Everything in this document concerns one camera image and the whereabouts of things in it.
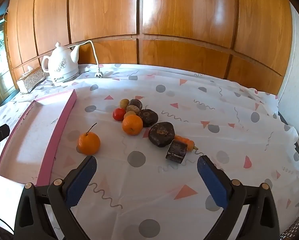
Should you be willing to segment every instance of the black cable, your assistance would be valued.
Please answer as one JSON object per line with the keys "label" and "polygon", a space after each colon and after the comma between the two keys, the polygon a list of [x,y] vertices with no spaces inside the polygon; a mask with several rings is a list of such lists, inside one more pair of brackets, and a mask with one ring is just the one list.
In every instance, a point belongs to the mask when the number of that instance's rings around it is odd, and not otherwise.
{"label": "black cable", "polygon": [[14,230],[4,221],[4,220],[2,220],[2,219],[0,219],[4,224],[6,224],[11,230],[12,230],[12,232],[14,233]]}

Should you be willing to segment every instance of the patterned tablecloth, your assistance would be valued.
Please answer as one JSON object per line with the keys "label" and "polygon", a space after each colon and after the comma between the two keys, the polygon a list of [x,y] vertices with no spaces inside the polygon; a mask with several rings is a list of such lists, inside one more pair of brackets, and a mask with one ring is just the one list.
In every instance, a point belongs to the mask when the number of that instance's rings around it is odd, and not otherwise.
{"label": "patterned tablecloth", "polygon": [[[92,129],[101,139],[97,171],[72,208],[91,239],[203,239],[222,208],[215,205],[197,172],[202,154],[230,179],[251,186],[268,183],[281,232],[299,216],[299,155],[294,146],[298,135],[280,121],[274,95],[182,70],[101,67],[102,79],[86,72],[61,87],[44,81],[30,94],[19,94],[0,107],[0,125],[12,128],[33,99],[75,89],[78,98],[58,146],[51,181],[64,178],[84,159],[76,150],[77,138],[97,122]],[[141,100],[144,108],[158,114],[159,122],[171,122],[178,135],[195,141],[199,151],[187,153],[182,164],[176,164],[165,159],[167,147],[150,143],[149,129],[134,137],[125,134],[112,118],[123,98]],[[0,178],[2,183],[15,188],[14,200],[4,207],[0,203],[1,218],[13,224],[22,185]],[[0,202],[12,198],[6,194],[7,190],[0,191]],[[238,234],[246,211],[244,207],[230,239]],[[48,212],[62,239],[51,209]]]}

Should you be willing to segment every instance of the kettle handle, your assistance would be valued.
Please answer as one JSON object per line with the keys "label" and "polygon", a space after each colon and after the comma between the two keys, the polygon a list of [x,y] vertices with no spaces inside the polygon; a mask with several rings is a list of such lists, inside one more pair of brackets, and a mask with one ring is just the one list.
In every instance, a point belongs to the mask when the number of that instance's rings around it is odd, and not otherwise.
{"label": "kettle handle", "polygon": [[43,56],[43,60],[42,60],[42,69],[43,69],[43,72],[44,72],[44,73],[49,73],[48,69],[45,68],[45,65],[44,65],[46,59],[49,59],[49,56]]}

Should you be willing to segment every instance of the carrot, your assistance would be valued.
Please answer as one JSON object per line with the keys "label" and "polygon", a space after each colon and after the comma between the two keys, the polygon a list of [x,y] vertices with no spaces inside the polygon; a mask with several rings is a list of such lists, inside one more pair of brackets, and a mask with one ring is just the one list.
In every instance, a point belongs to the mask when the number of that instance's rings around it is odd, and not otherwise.
{"label": "carrot", "polygon": [[192,150],[198,150],[198,148],[195,147],[195,143],[193,141],[191,141],[190,139],[184,138],[179,135],[175,135],[174,139],[187,144],[188,152],[191,152]]}

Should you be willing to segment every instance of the tomato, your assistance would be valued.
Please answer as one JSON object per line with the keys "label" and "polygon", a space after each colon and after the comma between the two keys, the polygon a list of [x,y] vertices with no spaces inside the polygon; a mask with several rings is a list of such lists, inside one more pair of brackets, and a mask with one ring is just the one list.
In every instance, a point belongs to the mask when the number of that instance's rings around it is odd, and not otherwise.
{"label": "tomato", "polygon": [[123,121],[126,111],[124,108],[116,108],[113,112],[113,118],[116,121]]}

